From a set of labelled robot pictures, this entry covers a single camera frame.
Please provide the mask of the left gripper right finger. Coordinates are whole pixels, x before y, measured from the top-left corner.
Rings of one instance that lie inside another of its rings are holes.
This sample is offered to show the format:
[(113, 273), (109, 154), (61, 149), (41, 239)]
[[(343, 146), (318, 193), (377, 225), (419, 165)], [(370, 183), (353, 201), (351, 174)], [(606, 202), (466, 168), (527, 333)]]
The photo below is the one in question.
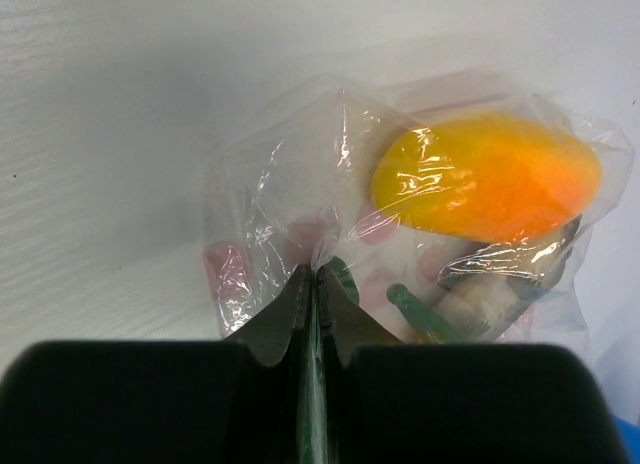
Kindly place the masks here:
[(317, 275), (329, 448), (338, 463), (627, 463), (601, 391), (545, 344), (408, 345)]

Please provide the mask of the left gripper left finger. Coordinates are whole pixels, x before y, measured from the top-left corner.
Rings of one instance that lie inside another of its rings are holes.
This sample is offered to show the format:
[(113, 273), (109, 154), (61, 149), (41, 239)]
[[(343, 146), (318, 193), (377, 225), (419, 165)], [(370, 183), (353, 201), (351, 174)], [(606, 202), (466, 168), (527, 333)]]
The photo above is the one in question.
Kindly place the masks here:
[(218, 341), (43, 341), (1, 383), (5, 463), (296, 463), (312, 272)]

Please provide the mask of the clear zip top bag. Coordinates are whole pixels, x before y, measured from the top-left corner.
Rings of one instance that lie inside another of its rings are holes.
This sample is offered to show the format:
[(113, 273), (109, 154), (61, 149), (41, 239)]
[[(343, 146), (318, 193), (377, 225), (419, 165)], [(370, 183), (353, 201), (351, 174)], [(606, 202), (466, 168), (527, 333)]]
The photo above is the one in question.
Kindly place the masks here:
[(587, 346), (574, 277), (633, 146), (536, 95), (453, 90), (320, 76), (215, 150), (204, 262), (223, 335), (307, 265), (407, 343)]

